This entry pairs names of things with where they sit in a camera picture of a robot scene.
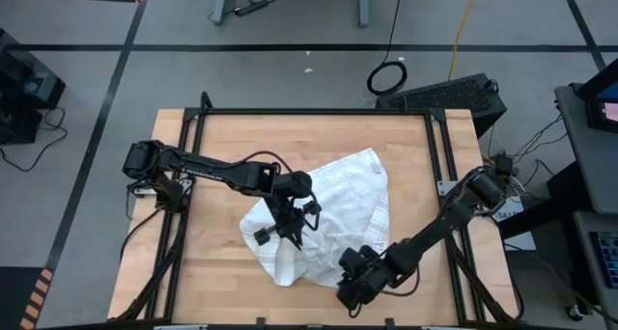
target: black keyboard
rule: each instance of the black keyboard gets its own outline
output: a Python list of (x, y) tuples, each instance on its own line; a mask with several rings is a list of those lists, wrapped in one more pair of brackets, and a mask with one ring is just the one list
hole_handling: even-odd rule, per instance
[(608, 288), (618, 289), (618, 233), (590, 233)]
[(490, 108), (489, 97), (493, 93), (478, 84), (477, 80), (445, 83), (431, 89), (402, 93), (388, 102), (389, 108), (401, 109), (404, 100), (407, 108), (453, 108), (483, 112)]

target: wooden tabletop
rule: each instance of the wooden tabletop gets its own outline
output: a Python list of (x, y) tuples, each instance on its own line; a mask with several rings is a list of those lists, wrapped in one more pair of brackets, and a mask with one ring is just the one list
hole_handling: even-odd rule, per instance
[[(160, 110), (153, 138), (178, 144), (182, 110)], [(469, 111), (447, 111), (460, 177), (481, 165)], [(447, 174), (435, 124), (442, 173)], [(207, 116), (201, 154), (227, 161), (253, 151), (275, 151), (295, 170), (311, 171), (344, 156), (373, 148), (388, 175), (390, 239), (415, 235), (435, 219), (437, 197), (424, 120), (413, 116)], [(242, 196), (206, 179), (196, 183), (183, 253), (173, 321), (177, 323), (455, 325), (457, 317), (443, 242), (420, 262), (421, 282), (413, 296), (379, 295), (351, 319), (336, 289), (298, 279), (278, 287), (246, 247), (239, 222), (258, 199)], [(131, 227), (154, 210), (154, 197), (138, 200)], [(117, 316), (135, 298), (153, 271), (162, 215), (142, 228), (126, 247), (109, 315)], [(479, 277), (504, 309), (517, 304), (497, 228), (474, 219), (470, 239)], [(410, 278), (398, 291), (411, 289)], [(463, 282), (466, 310), (473, 318), (469, 286)], [(157, 314), (162, 315), (167, 282), (162, 283)]]

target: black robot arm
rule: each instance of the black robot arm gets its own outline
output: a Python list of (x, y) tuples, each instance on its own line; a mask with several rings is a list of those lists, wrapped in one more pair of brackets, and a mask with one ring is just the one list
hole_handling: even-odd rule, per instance
[(438, 217), (414, 237), (391, 244), (382, 254), (369, 246), (358, 252), (348, 248), (339, 260), (345, 272), (337, 298), (353, 311), (371, 302), (386, 286), (400, 286), (436, 243), (465, 227), (473, 217), (496, 213), (505, 201), (506, 194), (492, 170), (479, 167), (470, 171), (446, 195)]
[[(131, 145), (123, 172), (132, 179), (145, 181), (156, 193), (156, 207), (172, 212), (182, 211), (186, 199), (183, 186), (165, 174), (170, 171), (221, 181), (243, 195), (264, 198), (275, 224), (254, 233), (258, 243), (267, 243), (270, 234), (277, 232), (300, 249), (302, 228), (307, 224), (311, 230), (316, 230), (321, 210), (311, 191), (311, 177), (302, 171), (281, 175), (280, 164), (249, 161), (251, 156), (229, 163), (166, 146), (159, 141), (142, 141)], [(303, 208), (294, 207), (294, 199), (309, 196), (313, 201)], [(306, 214), (316, 215), (315, 225), (309, 224)]]

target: metal stand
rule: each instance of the metal stand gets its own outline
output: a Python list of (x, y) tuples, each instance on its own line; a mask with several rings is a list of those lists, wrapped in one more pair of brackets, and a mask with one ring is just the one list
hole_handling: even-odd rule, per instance
[[(214, 9), (210, 20), (215, 25), (221, 25), (225, 17), (227, 0), (214, 0)], [(358, 27), (364, 28), (369, 25), (369, 0), (358, 0)]]
[(369, 25), (369, 0), (358, 0), (358, 27)]
[(225, 17), (225, 5), (227, 0), (214, 0), (214, 9), (212, 10), (211, 21), (215, 25), (220, 25)]

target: crumpled cloth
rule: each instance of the crumpled cloth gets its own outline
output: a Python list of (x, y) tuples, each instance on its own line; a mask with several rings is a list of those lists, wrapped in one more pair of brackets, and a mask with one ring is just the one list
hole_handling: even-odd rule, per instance
[[(275, 284), (287, 287), (303, 277), (337, 288), (344, 272), (339, 259), (347, 248), (369, 245), (380, 253), (388, 246), (388, 176), (373, 149), (331, 162), (309, 175), (322, 211), (316, 232), (303, 227), (301, 251), (277, 234), (258, 245), (253, 233), (274, 224), (264, 200), (240, 221), (240, 232)], [(296, 200), (295, 206), (309, 201)], [(308, 215), (307, 220), (313, 223), (315, 216)]]

